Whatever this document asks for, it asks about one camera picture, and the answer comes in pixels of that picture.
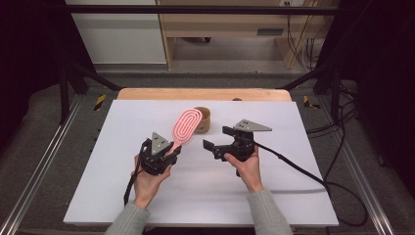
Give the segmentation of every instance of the white table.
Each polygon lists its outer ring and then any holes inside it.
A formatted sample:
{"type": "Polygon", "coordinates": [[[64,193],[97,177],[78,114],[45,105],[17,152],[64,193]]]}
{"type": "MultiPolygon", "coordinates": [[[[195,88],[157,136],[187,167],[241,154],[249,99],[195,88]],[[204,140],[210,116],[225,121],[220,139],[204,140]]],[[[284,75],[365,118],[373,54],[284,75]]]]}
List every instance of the white table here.
{"type": "MultiPolygon", "coordinates": [[[[153,131],[172,140],[171,128],[185,109],[205,106],[211,127],[183,146],[171,176],[149,206],[152,226],[252,226],[248,191],[235,168],[213,158],[202,139],[230,144],[221,133],[242,118],[269,127],[255,140],[283,154],[321,178],[296,103],[232,101],[114,101],[97,144],[70,203],[65,223],[110,224],[123,208],[122,196],[134,168],[133,157],[153,131]]],[[[338,225],[323,187],[307,176],[259,150],[264,185],[292,226],[338,225]]]]}

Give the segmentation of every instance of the person's right hand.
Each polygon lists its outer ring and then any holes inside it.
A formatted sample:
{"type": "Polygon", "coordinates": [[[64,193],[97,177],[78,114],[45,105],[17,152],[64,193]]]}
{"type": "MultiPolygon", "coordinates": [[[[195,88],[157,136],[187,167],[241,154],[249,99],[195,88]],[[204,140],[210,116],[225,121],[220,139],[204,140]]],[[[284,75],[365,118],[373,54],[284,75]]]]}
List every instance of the person's right hand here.
{"type": "Polygon", "coordinates": [[[254,152],[244,162],[240,162],[231,154],[225,154],[224,157],[232,166],[238,169],[242,180],[247,185],[250,192],[253,193],[263,190],[259,172],[258,147],[256,145],[254,147],[254,152]]]}

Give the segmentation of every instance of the gray floor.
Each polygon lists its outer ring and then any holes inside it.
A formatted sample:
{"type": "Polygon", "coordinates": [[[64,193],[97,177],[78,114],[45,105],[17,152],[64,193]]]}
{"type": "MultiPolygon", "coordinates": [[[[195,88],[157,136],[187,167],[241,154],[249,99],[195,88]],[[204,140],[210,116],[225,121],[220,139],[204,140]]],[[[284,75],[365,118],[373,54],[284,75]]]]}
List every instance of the gray floor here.
{"type": "MultiPolygon", "coordinates": [[[[128,87],[262,87],[275,88],[298,78],[304,69],[285,70],[281,56],[272,39],[217,39],[210,44],[199,39],[184,38],[177,41],[176,54],[172,70],[154,66],[143,67],[145,70],[128,72],[112,67],[101,70],[102,76],[118,85],[128,87]]],[[[307,95],[312,104],[319,104],[313,95],[309,81],[290,93],[298,103],[301,118],[306,129],[320,127],[329,122],[321,109],[306,108],[302,98],[307,95]]],[[[21,234],[36,234],[27,229],[47,229],[72,231],[75,234],[93,234],[105,231],[105,227],[75,227],[62,223],[68,209],[68,202],[76,189],[80,176],[88,162],[94,139],[104,123],[111,100],[116,92],[102,87],[88,79],[91,86],[85,96],[81,96],[79,108],[71,128],[55,159],[42,180],[30,206],[20,224],[21,234]],[[100,111],[93,111],[99,95],[107,94],[100,111]]],[[[350,89],[355,84],[346,84],[350,89]]],[[[5,221],[27,181],[36,170],[60,118],[59,87],[52,86],[33,95],[30,108],[23,119],[20,129],[13,137],[13,142],[2,153],[0,159],[0,219],[5,221]]],[[[395,234],[415,234],[415,203],[400,182],[392,168],[378,164],[377,151],[373,148],[362,123],[353,118],[346,124],[346,140],[366,174],[395,234]]],[[[334,133],[318,138],[310,138],[314,155],[324,174],[335,155],[338,142],[334,133]]],[[[336,162],[330,181],[342,184],[358,194],[353,178],[346,166],[345,156],[341,153],[336,162]]],[[[339,217],[351,222],[358,222],[363,215],[359,203],[345,191],[333,187],[335,210],[339,217]]],[[[360,227],[341,223],[339,227],[330,228],[332,234],[378,234],[371,218],[360,227]]],[[[298,228],[298,234],[326,234],[320,228],[298,228]]],[[[149,234],[253,234],[249,229],[178,229],[156,228],[149,234]]]]}

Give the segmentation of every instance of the gray sweater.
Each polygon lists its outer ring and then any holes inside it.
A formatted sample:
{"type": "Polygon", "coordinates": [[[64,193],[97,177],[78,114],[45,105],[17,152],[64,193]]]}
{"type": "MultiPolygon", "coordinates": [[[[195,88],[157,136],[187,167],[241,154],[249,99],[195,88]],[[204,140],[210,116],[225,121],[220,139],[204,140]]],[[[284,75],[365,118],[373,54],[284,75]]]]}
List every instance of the gray sweater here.
{"type": "MultiPolygon", "coordinates": [[[[256,235],[293,234],[290,225],[281,214],[269,190],[265,189],[248,196],[254,220],[256,235]]],[[[150,213],[128,203],[114,223],[108,228],[106,235],[141,234],[150,213]]]]}

